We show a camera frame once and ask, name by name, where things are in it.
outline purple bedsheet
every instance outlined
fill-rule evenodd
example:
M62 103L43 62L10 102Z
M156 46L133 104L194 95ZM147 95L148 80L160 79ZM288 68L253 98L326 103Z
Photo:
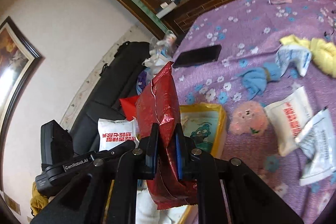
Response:
M195 48L221 44L217 62L173 70L180 104L209 102L222 104L229 119L239 103L247 101L247 91L236 75L248 68L274 62L279 39L323 38L332 33L336 19L331 0L293 0L288 5L269 5L268 0L237 0L201 15L174 55ZM288 68L279 82L268 83L262 96L253 100L262 105L283 100L304 85L314 113L328 106L336 125L336 80L324 75L311 62L305 77ZM313 223L336 188L336 173L323 181L299 186L300 171L306 157L300 149L286 157L277 152L272 126L261 137L227 133L222 159L242 159L304 220Z

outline blue cartoon character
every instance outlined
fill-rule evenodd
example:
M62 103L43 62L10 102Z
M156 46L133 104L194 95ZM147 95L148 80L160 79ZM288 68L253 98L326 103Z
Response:
M204 141L204 139L210 134L210 125L205 123L201 127L197 128L196 131L193 131L190 138L194 140L197 148L211 152L212 143Z

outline blue towel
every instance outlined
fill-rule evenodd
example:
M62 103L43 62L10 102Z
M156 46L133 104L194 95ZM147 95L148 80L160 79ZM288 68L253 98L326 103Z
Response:
M281 70L276 63L264 63L263 67L248 69L237 76L243 77L241 83L247 88L247 98L251 100L257 94L264 93L268 81L279 81Z

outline yellow cloth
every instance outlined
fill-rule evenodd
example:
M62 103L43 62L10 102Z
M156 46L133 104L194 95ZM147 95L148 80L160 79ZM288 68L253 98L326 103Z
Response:
M326 42L321 38L299 39L295 35L289 35L280 39L282 45L300 45L311 51L315 65L325 74L336 78L336 46L332 42Z
M32 190L33 198L30 200L30 208L33 211L33 215L36 216L44 207L48 205L48 199L42 196L36 188L36 182L33 183Z

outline black leather cushion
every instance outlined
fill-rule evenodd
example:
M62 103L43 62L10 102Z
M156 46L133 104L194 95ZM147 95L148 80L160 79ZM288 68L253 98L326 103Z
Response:
M73 150L83 153L99 150L98 119L124 120L119 98L137 95L137 77L149 58L147 42L125 42L105 69L71 128Z

